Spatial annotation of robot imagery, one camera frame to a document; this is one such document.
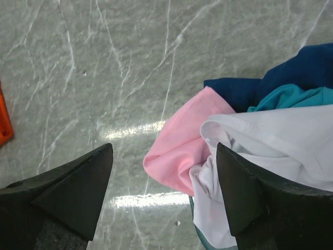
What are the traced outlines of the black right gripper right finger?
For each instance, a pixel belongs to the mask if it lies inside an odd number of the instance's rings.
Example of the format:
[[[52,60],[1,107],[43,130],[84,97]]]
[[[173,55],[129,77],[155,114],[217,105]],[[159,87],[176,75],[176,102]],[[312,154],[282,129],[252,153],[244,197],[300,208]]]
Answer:
[[[223,144],[216,164],[239,249],[332,249],[332,192],[276,175]]]

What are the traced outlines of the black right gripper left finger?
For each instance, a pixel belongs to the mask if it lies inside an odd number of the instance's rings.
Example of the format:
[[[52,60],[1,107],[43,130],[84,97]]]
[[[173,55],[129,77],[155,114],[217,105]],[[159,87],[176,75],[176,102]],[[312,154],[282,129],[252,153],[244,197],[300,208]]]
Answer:
[[[86,249],[113,164],[104,144],[62,166],[1,188],[1,249]]]

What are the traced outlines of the white t shirt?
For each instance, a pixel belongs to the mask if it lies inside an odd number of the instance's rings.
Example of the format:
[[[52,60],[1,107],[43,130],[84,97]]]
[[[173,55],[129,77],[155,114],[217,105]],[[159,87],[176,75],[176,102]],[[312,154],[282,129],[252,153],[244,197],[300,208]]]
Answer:
[[[191,167],[194,224],[206,249],[236,246],[218,182],[219,143],[281,177],[332,190],[332,106],[212,115],[200,128],[210,155]]]

